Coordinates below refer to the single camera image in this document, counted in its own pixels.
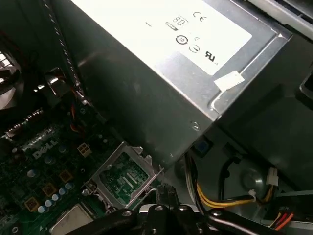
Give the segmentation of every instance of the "orange wire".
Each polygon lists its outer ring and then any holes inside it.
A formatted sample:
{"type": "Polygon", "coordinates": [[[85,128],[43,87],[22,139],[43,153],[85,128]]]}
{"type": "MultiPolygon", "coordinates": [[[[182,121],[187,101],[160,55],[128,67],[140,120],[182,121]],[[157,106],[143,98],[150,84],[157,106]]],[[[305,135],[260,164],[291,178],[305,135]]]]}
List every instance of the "orange wire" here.
{"type": "Polygon", "coordinates": [[[279,225],[275,230],[278,231],[280,230],[282,227],[284,227],[289,221],[291,221],[291,219],[293,218],[293,214],[289,215],[289,217],[281,224],[279,225]]]}
{"type": "Polygon", "coordinates": [[[79,131],[75,127],[73,127],[73,125],[71,125],[70,128],[72,129],[72,131],[79,133],[79,131]]]}
{"type": "Polygon", "coordinates": [[[72,105],[71,110],[72,110],[72,116],[73,116],[73,119],[75,119],[75,108],[74,108],[74,105],[72,105]]]}

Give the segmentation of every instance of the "white label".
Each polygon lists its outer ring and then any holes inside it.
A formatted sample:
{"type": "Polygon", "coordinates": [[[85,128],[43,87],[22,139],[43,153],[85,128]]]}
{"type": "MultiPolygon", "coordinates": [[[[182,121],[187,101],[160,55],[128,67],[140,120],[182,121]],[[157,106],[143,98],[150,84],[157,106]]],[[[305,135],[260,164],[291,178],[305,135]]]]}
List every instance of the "white label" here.
{"type": "Polygon", "coordinates": [[[147,24],[209,75],[252,37],[203,1],[175,1],[152,10],[147,24]]]}
{"type": "Polygon", "coordinates": [[[214,82],[220,88],[220,90],[224,92],[233,88],[239,83],[242,83],[243,81],[244,78],[237,71],[233,71],[223,77],[220,77],[214,82]]]}

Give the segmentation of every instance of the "black wire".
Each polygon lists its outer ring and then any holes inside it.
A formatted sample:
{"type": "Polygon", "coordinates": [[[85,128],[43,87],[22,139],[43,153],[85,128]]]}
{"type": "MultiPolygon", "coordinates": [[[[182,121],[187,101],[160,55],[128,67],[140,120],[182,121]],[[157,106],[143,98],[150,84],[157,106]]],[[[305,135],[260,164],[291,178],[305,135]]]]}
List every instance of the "black wire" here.
{"type": "Polygon", "coordinates": [[[205,214],[206,209],[204,208],[201,199],[199,197],[198,191],[197,191],[197,179],[198,179],[198,172],[197,172],[197,168],[196,165],[193,161],[193,159],[188,156],[188,154],[185,155],[185,162],[186,162],[186,168],[188,171],[190,171],[190,175],[191,175],[191,184],[192,184],[192,190],[194,192],[195,195],[195,202],[196,202],[196,206],[199,210],[199,212],[201,214],[205,214]]]}
{"type": "MultiPolygon", "coordinates": [[[[197,191],[198,171],[197,171],[196,164],[195,164],[195,162],[194,162],[192,157],[188,156],[187,154],[186,154],[185,157],[187,157],[187,161],[186,162],[188,163],[189,169],[191,171],[191,179],[192,179],[193,191],[195,192],[195,197],[196,197],[195,199],[198,198],[198,205],[197,205],[197,207],[198,207],[198,209],[202,207],[204,209],[204,210],[203,209],[202,210],[204,212],[206,212],[206,210],[205,210],[205,208],[204,208],[204,206],[203,206],[203,204],[202,204],[202,202],[200,200],[198,191],[197,191]]],[[[235,201],[239,201],[239,200],[251,200],[251,199],[254,199],[254,197],[251,196],[251,195],[243,195],[243,196],[238,196],[238,197],[234,197],[234,198],[228,198],[228,199],[221,200],[221,201],[216,201],[216,202],[218,202],[218,203],[230,203],[230,202],[235,202],[235,201]]]]}
{"type": "Polygon", "coordinates": [[[224,190],[225,190],[225,179],[228,173],[228,168],[233,164],[235,158],[229,158],[220,171],[219,175],[219,186],[218,186],[218,199],[224,200],[224,190]]]}

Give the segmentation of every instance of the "circuit board component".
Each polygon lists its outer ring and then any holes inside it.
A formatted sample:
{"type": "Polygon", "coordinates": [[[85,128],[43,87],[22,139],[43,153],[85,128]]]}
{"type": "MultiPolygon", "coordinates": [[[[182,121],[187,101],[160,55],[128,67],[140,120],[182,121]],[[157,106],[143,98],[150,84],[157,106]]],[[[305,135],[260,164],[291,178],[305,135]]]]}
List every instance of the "circuit board component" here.
{"type": "Polygon", "coordinates": [[[87,157],[90,153],[92,153],[89,146],[85,143],[81,144],[77,149],[84,157],[87,157]]]}
{"type": "Polygon", "coordinates": [[[35,197],[31,197],[25,202],[25,206],[30,212],[35,212],[40,204],[35,197]]]}
{"type": "Polygon", "coordinates": [[[47,197],[51,197],[57,191],[57,189],[55,188],[55,186],[53,186],[52,183],[48,183],[46,186],[42,188],[42,190],[47,197]]]}
{"type": "Polygon", "coordinates": [[[71,173],[69,173],[68,170],[64,170],[59,174],[60,179],[63,181],[63,183],[67,183],[68,181],[74,179],[71,173]]]}
{"type": "Polygon", "coordinates": [[[99,177],[103,185],[122,205],[127,205],[132,193],[149,178],[126,153],[122,153],[112,167],[103,171],[99,177]]]}

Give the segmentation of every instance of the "white sticker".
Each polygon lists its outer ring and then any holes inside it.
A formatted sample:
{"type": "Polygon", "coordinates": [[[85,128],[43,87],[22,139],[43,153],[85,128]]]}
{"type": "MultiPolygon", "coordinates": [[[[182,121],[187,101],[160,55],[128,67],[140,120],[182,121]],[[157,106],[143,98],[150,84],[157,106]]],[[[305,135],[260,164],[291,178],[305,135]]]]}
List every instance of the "white sticker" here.
{"type": "Polygon", "coordinates": [[[205,2],[196,0],[155,8],[147,23],[209,75],[214,75],[252,37],[205,2]]]}
{"type": "Polygon", "coordinates": [[[220,90],[224,92],[229,90],[230,88],[233,88],[239,83],[242,83],[243,81],[244,78],[237,71],[233,71],[223,77],[220,77],[214,82],[220,88],[220,90]]]}

